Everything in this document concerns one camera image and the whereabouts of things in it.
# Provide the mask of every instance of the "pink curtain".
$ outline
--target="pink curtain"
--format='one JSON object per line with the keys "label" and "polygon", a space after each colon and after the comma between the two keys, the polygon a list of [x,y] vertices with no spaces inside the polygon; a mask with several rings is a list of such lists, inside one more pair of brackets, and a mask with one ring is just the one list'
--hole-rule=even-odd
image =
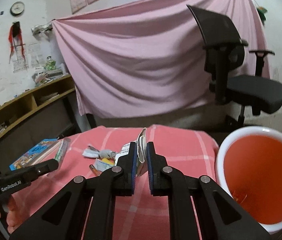
{"label": "pink curtain", "polygon": [[[53,21],[80,114],[147,116],[213,101],[203,40],[186,4],[232,19],[249,43],[235,74],[254,75],[248,50],[266,45],[252,0],[141,0]],[[263,76],[269,77],[267,64]]]}

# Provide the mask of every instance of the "pen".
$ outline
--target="pen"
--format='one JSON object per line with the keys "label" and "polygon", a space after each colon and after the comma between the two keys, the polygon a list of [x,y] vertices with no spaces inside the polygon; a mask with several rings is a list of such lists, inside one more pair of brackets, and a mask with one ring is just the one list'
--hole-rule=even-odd
{"label": "pen", "polygon": [[90,170],[93,172],[93,174],[94,174],[95,176],[100,176],[101,172],[99,172],[99,171],[94,167],[93,164],[90,164],[89,167],[90,167]]}

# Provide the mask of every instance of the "desk leg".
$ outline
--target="desk leg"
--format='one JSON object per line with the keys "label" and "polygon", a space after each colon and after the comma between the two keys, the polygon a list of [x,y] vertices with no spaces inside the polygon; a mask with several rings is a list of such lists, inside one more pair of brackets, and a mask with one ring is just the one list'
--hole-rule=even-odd
{"label": "desk leg", "polygon": [[91,129],[96,127],[96,120],[93,114],[86,114],[86,118],[91,126]]}
{"label": "desk leg", "polygon": [[78,123],[77,123],[77,121],[75,119],[75,115],[74,115],[74,112],[72,110],[71,104],[70,104],[70,102],[68,100],[68,97],[63,98],[63,104],[64,104],[65,110],[66,110],[66,112],[68,114],[68,118],[70,119],[71,123],[75,127],[75,132],[76,133],[81,133],[81,129],[80,129],[80,127],[79,127],[79,125],[78,125]]}

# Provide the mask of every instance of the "chair seat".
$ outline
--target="chair seat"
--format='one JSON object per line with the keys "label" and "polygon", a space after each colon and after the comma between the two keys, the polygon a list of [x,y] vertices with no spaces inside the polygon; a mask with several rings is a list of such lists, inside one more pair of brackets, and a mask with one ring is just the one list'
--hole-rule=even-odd
{"label": "chair seat", "polygon": [[226,96],[240,105],[257,107],[272,114],[282,106],[282,83],[259,76],[228,79]]}

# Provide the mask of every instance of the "triangular cutout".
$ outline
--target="triangular cutout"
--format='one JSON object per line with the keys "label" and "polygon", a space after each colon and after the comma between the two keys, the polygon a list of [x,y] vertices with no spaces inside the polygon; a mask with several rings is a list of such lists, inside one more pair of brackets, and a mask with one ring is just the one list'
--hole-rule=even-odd
{"label": "triangular cutout", "polygon": [[72,193],[69,191],[65,193],[64,196],[43,214],[42,219],[57,226],[61,222],[71,195]]}
{"label": "triangular cutout", "polygon": [[213,192],[213,197],[225,225],[241,219],[241,215],[217,191]]}

